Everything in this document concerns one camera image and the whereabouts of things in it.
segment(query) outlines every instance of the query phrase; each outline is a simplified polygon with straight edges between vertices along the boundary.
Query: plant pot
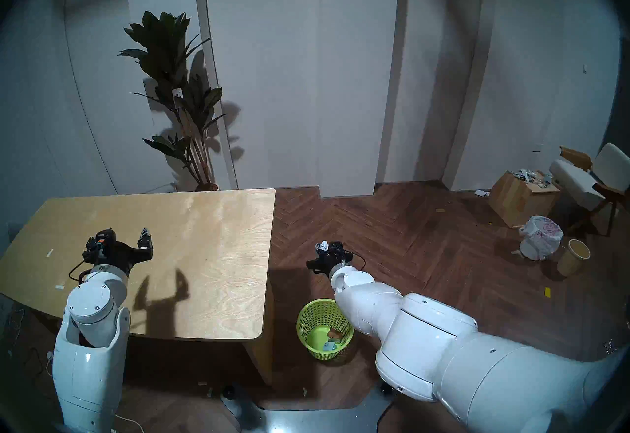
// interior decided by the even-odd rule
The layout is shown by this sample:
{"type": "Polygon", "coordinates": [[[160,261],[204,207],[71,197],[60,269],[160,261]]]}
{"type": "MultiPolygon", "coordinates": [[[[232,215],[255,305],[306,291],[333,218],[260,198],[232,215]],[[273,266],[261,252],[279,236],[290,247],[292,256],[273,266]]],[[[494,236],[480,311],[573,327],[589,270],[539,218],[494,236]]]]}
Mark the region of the plant pot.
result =
{"type": "Polygon", "coordinates": [[[219,190],[219,186],[215,183],[212,182],[208,182],[208,183],[201,183],[199,185],[197,185],[197,188],[195,189],[195,192],[203,192],[206,190],[219,190]]]}

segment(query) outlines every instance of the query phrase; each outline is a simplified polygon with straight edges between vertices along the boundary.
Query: white chair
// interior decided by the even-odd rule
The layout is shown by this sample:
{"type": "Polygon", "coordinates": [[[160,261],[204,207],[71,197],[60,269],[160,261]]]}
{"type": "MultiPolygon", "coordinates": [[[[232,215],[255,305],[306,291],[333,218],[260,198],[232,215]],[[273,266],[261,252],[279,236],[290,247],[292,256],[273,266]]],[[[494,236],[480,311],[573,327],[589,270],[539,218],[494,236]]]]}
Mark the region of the white chair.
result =
{"type": "Polygon", "coordinates": [[[612,143],[607,143],[594,161],[586,153],[564,146],[560,147],[560,156],[568,161],[557,159],[549,167],[554,183],[589,211],[584,219],[568,231],[581,226],[591,216],[612,204],[606,234],[610,236],[617,204],[623,204],[625,192],[630,187],[630,158],[612,143]]]}

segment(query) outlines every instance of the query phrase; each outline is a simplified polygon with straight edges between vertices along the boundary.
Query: cushion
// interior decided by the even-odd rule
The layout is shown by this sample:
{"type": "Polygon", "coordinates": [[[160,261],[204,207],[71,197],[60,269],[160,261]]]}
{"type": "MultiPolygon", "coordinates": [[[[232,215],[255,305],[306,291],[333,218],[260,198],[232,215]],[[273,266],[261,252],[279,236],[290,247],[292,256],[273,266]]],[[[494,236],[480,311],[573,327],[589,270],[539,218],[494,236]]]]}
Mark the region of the cushion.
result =
{"type": "Polygon", "coordinates": [[[597,182],[591,174],[566,160],[554,160],[549,171],[553,175],[554,182],[566,190],[582,208],[593,210],[604,196],[593,189],[597,182]]]}
{"type": "Polygon", "coordinates": [[[592,171],[613,189],[625,192],[630,186],[630,158],[612,143],[606,143],[595,157],[592,171]]]}

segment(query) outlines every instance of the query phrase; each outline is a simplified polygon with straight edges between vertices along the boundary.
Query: chair leg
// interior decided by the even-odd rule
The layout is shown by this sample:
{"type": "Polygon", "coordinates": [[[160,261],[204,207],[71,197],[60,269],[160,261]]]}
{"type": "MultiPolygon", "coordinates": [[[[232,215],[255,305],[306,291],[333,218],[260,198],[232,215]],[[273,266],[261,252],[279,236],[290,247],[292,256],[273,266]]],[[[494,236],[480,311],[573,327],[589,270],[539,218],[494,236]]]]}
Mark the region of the chair leg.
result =
{"type": "Polygon", "coordinates": [[[612,209],[611,209],[611,218],[608,220],[608,231],[606,232],[606,236],[611,235],[612,230],[612,220],[615,219],[615,212],[617,212],[617,201],[612,201],[612,209]]]}
{"type": "Polygon", "coordinates": [[[604,208],[604,206],[606,206],[606,204],[608,204],[608,201],[607,200],[602,200],[599,204],[597,204],[597,207],[595,209],[590,211],[586,216],[584,216],[577,223],[571,225],[569,227],[569,229],[566,230],[566,232],[570,233],[574,229],[578,229],[580,226],[582,226],[584,223],[586,223],[588,220],[590,220],[591,216],[593,216],[594,214],[597,214],[598,212],[600,212],[604,208]]]}

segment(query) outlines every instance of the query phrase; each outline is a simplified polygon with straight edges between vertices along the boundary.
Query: potted plant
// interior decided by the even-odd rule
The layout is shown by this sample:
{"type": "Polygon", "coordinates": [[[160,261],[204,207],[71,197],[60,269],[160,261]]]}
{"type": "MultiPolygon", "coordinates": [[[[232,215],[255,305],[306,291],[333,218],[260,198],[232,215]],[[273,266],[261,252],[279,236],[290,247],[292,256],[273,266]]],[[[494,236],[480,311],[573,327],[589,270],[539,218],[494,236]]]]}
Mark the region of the potted plant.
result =
{"type": "Polygon", "coordinates": [[[142,24],[124,28],[132,40],[146,50],[128,49],[119,56],[135,58],[144,73],[157,83],[156,97],[132,92],[160,103],[173,113],[181,137],[153,136],[143,138],[150,147],[166,156],[180,160],[197,182],[197,190],[217,190],[214,172],[208,155],[208,127],[219,118],[214,116],[214,105],[223,94],[220,87],[204,89],[199,76],[187,78],[186,59],[203,43],[190,48],[193,38],[184,44],[190,19],[184,13],[177,17],[163,12],[159,19],[145,11],[142,24]]]}

